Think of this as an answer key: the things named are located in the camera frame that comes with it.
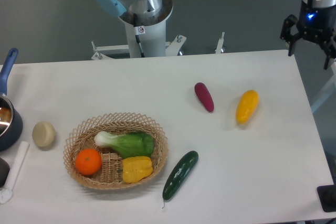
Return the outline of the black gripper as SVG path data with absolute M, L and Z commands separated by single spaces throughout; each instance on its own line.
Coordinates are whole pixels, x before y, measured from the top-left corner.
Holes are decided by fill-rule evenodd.
M 288 56 L 295 53 L 295 45 L 303 39 L 310 42 L 320 42 L 319 46 L 325 53 L 323 69 L 327 70 L 335 61 L 335 5 L 320 7 L 319 0 L 306 0 L 301 2 L 299 21 L 293 14 L 289 15 L 282 24 L 280 39 L 288 45 Z M 297 25 L 299 32 L 292 34 L 291 30 Z

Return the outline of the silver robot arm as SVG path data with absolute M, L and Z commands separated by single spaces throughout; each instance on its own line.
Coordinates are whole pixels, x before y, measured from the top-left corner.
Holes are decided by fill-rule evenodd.
M 326 56 L 326 70 L 335 61 L 334 26 L 335 0 L 301 0 L 299 17 L 289 15 L 283 21 L 280 39 L 289 45 L 289 56 L 300 39 L 319 45 Z

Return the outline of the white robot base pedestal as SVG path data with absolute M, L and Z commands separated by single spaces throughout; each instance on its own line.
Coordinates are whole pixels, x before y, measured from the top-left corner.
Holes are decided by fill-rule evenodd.
M 108 14 L 118 17 L 126 31 L 131 58 L 178 56 L 186 37 L 166 41 L 166 21 L 172 0 L 96 0 Z

